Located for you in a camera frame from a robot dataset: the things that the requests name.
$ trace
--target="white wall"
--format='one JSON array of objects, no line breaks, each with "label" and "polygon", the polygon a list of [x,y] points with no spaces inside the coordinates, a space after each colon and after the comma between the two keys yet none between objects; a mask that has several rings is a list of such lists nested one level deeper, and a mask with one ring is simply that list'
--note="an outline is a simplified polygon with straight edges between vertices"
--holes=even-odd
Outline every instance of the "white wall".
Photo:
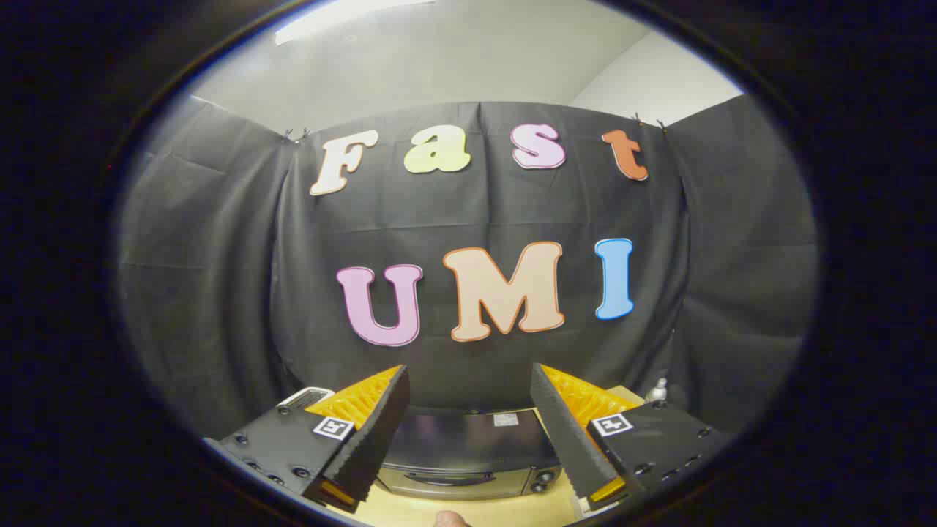
[{"label": "white wall", "polygon": [[708,63],[659,33],[649,33],[618,56],[571,106],[665,125],[741,95]]}]

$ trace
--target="black fabric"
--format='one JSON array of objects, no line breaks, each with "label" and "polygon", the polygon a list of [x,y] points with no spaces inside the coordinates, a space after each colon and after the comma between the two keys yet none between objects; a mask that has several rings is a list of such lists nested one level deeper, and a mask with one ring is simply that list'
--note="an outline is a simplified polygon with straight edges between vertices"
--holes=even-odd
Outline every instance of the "black fabric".
[{"label": "black fabric", "polygon": [[[566,162],[555,170],[525,170],[512,159],[509,134],[524,123],[548,123],[558,132]],[[468,134],[471,162],[454,173],[410,173],[403,157],[417,131],[453,124]],[[309,195],[319,173],[321,144],[376,129],[379,142],[364,151],[348,184]],[[638,161],[652,175],[632,181],[617,169],[606,131],[621,128],[642,146]],[[271,309],[275,345],[306,384],[339,388],[367,372],[405,363],[410,402],[462,411],[531,405],[532,361],[594,383],[632,383],[670,334],[686,273],[686,219],[679,174],[661,132],[606,113],[525,103],[445,104],[386,113],[329,128],[297,150],[277,213]],[[630,294],[635,309],[602,321],[603,238],[634,243]],[[457,248],[485,248],[506,277],[523,248],[555,241],[563,326],[457,342],[454,274],[442,257]],[[420,336],[389,348],[351,329],[335,273],[364,266],[379,324],[396,324],[394,288],[386,267],[416,264]]]},{"label": "black fabric", "polygon": [[[299,144],[192,99],[155,133],[127,194],[125,315],[151,377],[196,431],[221,437],[292,389],[338,389],[404,363],[425,411],[525,407],[531,362],[640,392],[671,380],[678,404],[736,427],[796,356],[809,319],[815,239],[801,176],[747,97],[668,128],[529,103],[459,103],[384,113]],[[566,162],[524,170],[511,130],[547,123]],[[409,173],[410,138],[452,124],[462,171]],[[347,186],[313,197],[321,145],[376,129]],[[646,181],[617,169],[601,135],[641,144]],[[596,318],[603,238],[634,243],[634,310]],[[510,276],[521,250],[563,247],[563,326],[456,342],[455,280],[443,255],[482,247]],[[339,269],[366,266],[375,319],[396,323],[383,270],[416,264],[421,332],[399,348],[351,329]],[[483,320],[491,325],[487,314]]]},{"label": "black fabric", "polygon": [[739,430],[777,392],[810,326],[819,254],[805,170],[747,96],[666,135],[690,212],[691,263],[662,373],[675,402]]},{"label": "black fabric", "polygon": [[232,433],[295,386],[267,309],[290,145],[189,98],[153,131],[126,191],[121,310],[155,388],[201,435]]}]

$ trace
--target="pink letter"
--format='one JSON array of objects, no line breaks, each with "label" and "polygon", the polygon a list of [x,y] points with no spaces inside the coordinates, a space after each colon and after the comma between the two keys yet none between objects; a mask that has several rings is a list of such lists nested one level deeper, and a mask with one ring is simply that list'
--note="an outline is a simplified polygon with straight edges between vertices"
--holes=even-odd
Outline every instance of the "pink letter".
[{"label": "pink letter", "polygon": [[514,160],[526,169],[555,169],[566,160],[557,139],[559,133],[550,125],[521,125],[511,131]]},{"label": "pink letter", "polygon": [[351,329],[362,339],[379,346],[410,344],[420,334],[420,310],[416,303],[416,282],[423,269],[416,265],[391,265],[384,277],[394,285],[400,320],[394,327],[384,327],[374,320],[371,294],[367,286],[374,281],[374,272],[367,267],[346,267],[338,271],[338,281],[345,290],[345,308]]}]

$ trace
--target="yellow letter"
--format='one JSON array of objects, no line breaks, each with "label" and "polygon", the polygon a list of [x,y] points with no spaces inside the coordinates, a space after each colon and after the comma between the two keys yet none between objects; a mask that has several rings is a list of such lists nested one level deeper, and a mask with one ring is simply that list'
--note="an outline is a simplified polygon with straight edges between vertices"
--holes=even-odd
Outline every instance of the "yellow letter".
[{"label": "yellow letter", "polygon": [[557,260],[562,253],[556,242],[526,246],[510,282],[483,248],[460,248],[443,256],[442,264],[455,274],[458,292],[459,326],[453,329],[453,339],[465,342],[491,335],[491,328],[482,323],[482,306],[504,334],[511,331],[525,302],[527,311],[518,325],[522,331],[563,325],[566,318],[557,300]]},{"label": "yellow letter", "polygon": [[416,132],[415,146],[404,156],[404,166],[412,173],[462,170],[471,156],[466,154],[466,132],[453,125],[439,125]]},{"label": "yellow letter", "polygon": [[322,155],[322,167],[319,169],[319,179],[309,189],[309,194],[321,196],[338,192],[345,187],[348,180],[342,177],[342,167],[348,167],[349,173],[358,170],[361,156],[364,153],[362,144],[368,148],[378,142],[378,131],[368,130],[354,135],[347,135],[332,139],[322,144],[325,154]]}]

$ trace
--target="letter i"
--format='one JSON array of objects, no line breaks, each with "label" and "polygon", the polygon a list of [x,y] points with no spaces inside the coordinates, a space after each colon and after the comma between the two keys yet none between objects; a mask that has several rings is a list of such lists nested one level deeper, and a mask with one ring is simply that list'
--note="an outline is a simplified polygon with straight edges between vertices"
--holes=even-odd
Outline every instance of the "letter i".
[{"label": "letter i", "polygon": [[595,316],[602,320],[623,317],[634,309],[628,297],[628,257],[632,242],[627,238],[608,238],[595,244],[595,253],[602,258],[602,304]]}]

